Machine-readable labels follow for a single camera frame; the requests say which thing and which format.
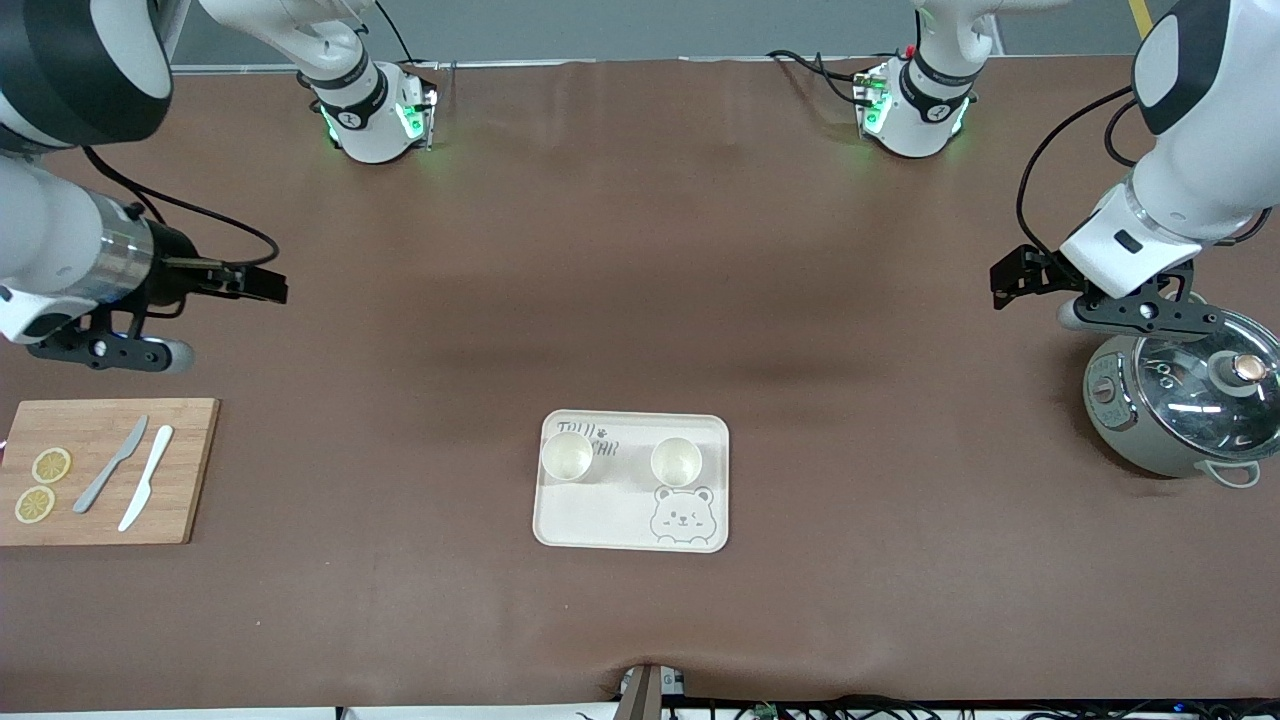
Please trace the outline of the cream bear print tray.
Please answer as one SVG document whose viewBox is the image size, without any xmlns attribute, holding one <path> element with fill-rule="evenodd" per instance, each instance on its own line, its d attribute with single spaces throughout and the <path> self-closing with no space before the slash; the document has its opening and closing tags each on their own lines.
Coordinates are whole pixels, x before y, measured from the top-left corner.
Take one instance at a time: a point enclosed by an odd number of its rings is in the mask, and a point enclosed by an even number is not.
<svg viewBox="0 0 1280 720">
<path fill-rule="evenodd" d="M 549 482 L 541 446 L 572 430 L 594 447 L 590 471 L 575 483 Z M 703 455 L 701 475 L 671 488 L 650 469 L 654 447 L 684 437 Z M 541 424 L 532 532 L 547 546 L 714 553 L 730 538 L 730 428 L 718 416 L 561 409 Z"/>
</svg>

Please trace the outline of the grey-green cooking pot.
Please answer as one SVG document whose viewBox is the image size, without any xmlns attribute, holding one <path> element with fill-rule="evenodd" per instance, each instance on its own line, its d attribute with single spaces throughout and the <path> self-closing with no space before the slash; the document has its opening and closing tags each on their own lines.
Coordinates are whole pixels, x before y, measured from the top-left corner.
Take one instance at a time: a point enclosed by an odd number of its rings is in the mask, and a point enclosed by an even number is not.
<svg viewBox="0 0 1280 720">
<path fill-rule="evenodd" d="M 1249 461 L 1203 455 L 1176 439 L 1155 419 L 1140 397 L 1137 348 L 1140 340 L 1115 336 L 1085 364 L 1082 398 L 1100 438 L 1123 460 L 1156 477 L 1206 478 L 1229 489 L 1249 489 L 1262 478 L 1263 464 L 1276 454 Z"/>
</svg>

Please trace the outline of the grey plastic knife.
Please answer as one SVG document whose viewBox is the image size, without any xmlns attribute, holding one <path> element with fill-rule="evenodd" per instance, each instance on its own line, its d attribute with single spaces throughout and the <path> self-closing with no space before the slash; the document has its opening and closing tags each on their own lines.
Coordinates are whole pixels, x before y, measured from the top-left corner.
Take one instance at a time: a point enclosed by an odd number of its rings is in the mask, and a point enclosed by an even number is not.
<svg viewBox="0 0 1280 720">
<path fill-rule="evenodd" d="M 76 514 L 86 514 L 92 509 L 113 473 L 138 448 L 148 425 L 148 415 L 142 415 L 132 428 L 131 433 L 122 442 L 120 447 L 97 474 L 93 482 L 79 495 L 72 510 Z"/>
</svg>

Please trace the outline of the glass pot lid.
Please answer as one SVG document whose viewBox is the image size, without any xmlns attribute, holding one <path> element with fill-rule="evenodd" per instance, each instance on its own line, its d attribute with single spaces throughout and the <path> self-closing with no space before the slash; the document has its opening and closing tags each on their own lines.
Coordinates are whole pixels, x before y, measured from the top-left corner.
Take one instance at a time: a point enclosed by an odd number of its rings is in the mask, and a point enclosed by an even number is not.
<svg viewBox="0 0 1280 720">
<path fill-rule="evenodd" d="M 1280 338 L 1224 313 L 1199 340 L 1140 340 L 1135 377 L 1155 419 L 1193 450 L 1249 461 L 1280 451 Z"/>
</svg>

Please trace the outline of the white plastic knife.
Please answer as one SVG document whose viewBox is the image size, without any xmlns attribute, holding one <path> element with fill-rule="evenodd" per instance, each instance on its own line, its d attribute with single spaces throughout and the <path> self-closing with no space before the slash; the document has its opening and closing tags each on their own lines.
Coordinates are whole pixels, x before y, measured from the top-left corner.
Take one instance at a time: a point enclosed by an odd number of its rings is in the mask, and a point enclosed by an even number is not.
<svg viewBox="0 0 1280 720">
<path fill-rule="evenodd" d="M 175 429 L 172 425 L 163 425 L 157 429 L 154 442 L 151 443 L 148 456 L 143 466 L 143 471 L 138 479 L 137 487 L 134 488 L 134 493 L 131 498 L 131 502 L 124 515 L 118 523 L 116 527 L 118 532 L 124 533 L 129 530 L 134 525 L 136 520 L 140 518 L 141 512 L 145 510 L 154 492 L 152 488 L 154 475 L 159 469 L 159 465 L 172 442 L 174 433 Z"/>
</svg>

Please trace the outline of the bamboo cutting board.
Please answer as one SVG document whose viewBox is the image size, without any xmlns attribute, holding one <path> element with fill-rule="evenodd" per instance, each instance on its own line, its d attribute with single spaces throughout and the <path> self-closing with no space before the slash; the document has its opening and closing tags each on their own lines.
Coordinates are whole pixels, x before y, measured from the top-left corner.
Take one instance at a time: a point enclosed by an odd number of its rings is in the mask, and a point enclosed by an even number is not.
<svg viewBox="0 0 1280 720">
<path fill-rule="evenodd" d="M 40 546 L 182 544 L 195 521 L 220 402 L 216 398 L 27 400 L 17 406 L 0 461 L 0 548 Z M 120 447 L 142 415 L 148 425 L 138 448 L 111 475 L 86 514 L 72 507 Z M 154 492 L 134 525 L 120 533 L 157 429 L 175 433 L 154 475 Z M 58 501 L 40 523 L 14 516 L 18 496 L 37 483 L 29 468 L 46 448 L 73 456 L 70 473 L 50 486 Z"/>
</svg>

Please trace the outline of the brown table cover mat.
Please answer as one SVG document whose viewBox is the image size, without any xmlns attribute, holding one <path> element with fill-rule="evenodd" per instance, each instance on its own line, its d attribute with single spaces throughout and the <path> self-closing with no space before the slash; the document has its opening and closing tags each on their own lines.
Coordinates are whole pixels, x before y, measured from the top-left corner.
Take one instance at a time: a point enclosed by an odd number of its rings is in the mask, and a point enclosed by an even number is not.
<svg viewBox="0 0 1280 720">
<path fill-rule="evenodd" d="M 187 76 L 104 158 L 282 246 L 182 374 L 0 341 L 23 400 L 221 402 L 189 543 L 0 550 L 0 711 L 1280 697 L 1280 475 L 1138 475 L 1060 295 L 997 313 L 1021 169 L 1120 56 L 998 59 L 947 150 L 768 61 L 462 69 L 435 147 L 332 149 L 292 76 Z M 714 553 L 543 544 L 561 409 L 730 428 Z"/>
</svg>

